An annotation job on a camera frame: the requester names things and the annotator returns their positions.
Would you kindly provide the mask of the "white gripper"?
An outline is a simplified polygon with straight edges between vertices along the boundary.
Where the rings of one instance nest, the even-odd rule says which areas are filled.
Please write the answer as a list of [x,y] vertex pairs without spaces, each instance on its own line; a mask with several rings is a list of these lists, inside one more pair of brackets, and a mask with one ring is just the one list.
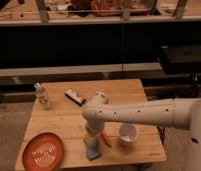
[[93,122],[87,122],[85,125],[85,135],[83,137],[84,143],[87,145],[94,139],[97,139],[97,135],[100,133],[100,125]]

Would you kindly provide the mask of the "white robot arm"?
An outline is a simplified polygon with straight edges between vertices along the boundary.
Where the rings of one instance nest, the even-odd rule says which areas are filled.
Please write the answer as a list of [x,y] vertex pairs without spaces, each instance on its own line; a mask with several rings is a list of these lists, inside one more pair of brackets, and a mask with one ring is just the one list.
[[102,92],[96,92],[83,106],[86,129],[97,135],[106,122],[136,123],[175,127],[190,131],[184,171],[201,171],[201,98],[174,98],[133,104],[108,104]]

